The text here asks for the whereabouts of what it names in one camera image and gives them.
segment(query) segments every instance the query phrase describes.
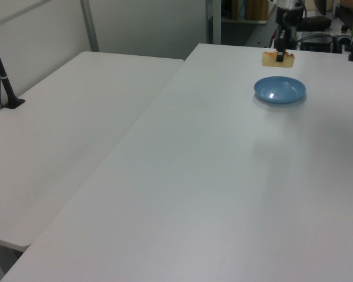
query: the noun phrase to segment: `food item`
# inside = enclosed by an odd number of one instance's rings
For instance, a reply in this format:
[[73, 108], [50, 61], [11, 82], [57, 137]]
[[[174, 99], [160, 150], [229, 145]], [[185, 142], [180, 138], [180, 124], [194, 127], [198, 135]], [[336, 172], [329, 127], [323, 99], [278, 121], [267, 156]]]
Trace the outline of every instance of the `food item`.
[[279, 66], [281, 68], [291, 68], [294, 63], [294, 55], [285, 52], [284, 61], [277, 62], [277, 52], [263, 52], [261, 63], [263, 66]]

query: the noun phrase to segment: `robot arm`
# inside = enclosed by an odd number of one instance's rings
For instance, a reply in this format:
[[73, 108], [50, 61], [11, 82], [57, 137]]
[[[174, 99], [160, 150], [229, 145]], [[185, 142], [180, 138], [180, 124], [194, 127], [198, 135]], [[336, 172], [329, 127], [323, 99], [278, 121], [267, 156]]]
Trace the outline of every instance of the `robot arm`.
[[276, 38], [277, 62], [284, 61], [286, 49], [295, 49], [292, 41], [292, 28], [302, 22], [304, 0], [277, 0], [276, 23], [278, 36]]

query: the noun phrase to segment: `black device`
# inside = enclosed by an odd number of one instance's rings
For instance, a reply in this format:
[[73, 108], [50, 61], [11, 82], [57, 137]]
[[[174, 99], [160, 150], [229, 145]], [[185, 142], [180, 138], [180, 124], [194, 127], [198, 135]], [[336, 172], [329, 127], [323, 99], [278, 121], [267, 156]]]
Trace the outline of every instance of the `black device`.
[[19, 105], [25, 103], [25, 100], [19, 99], [14, 95], [11, 83], [9, 82], [9, 78], [8, 78], [8, 75], [6, 74], [1, 58], [0, 58], [0, 80], [4, 86], [6, 95], [8, 96], [8, 104], [4, 105], [3, 106], [4, 108], [15, 109]]
[[323, 16], [327, 14], [327, 0], [314, 0], [314, 4], [315, 7], [318, 9], [319, 13], [321, 13]]
[[324, 31], [331, 26], [331, 22], [326, 16], [309, 16], [297, 26], [297, 31]]
[[315, 33], [303, 32], [302, 38], [311, 37], [301, 42], [300, 50], [331, 53], [332, 38], [329, 36], [315, 37]]

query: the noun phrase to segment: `black stand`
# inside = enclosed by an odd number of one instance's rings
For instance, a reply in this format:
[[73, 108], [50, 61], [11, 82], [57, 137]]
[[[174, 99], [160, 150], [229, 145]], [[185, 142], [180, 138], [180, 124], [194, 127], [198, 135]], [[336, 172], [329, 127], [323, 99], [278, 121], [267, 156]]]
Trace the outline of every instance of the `black stand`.
[[0, 58], [0, 80], [4, 86], [6, 94], [8, 95], [8, 104], [4, 105], [3, 106], [4, 108], [15, 109], [19, 105], [25, 103], [25, 100], [19, 99], [14, 95], [11, 83], [9, 82], [8, 76], [5, 72], [5, 68], [4, 68], [4, 65], [2, 64], [1, 58]]

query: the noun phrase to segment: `white wall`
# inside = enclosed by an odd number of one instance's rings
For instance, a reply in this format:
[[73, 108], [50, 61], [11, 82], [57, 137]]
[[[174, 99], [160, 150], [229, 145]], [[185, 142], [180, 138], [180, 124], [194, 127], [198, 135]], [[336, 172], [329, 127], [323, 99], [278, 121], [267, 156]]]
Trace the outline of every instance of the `white wall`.
[[0, 56], [17, 96], [82, 51], [90, 46], [79, 0], [51, 0], [0, 26]]
[[27, 9], [42, 0], [0, 0], [0, 20]]
[[186, 59], [207, 42], [206, 0], [90, 0], [101, 52]]

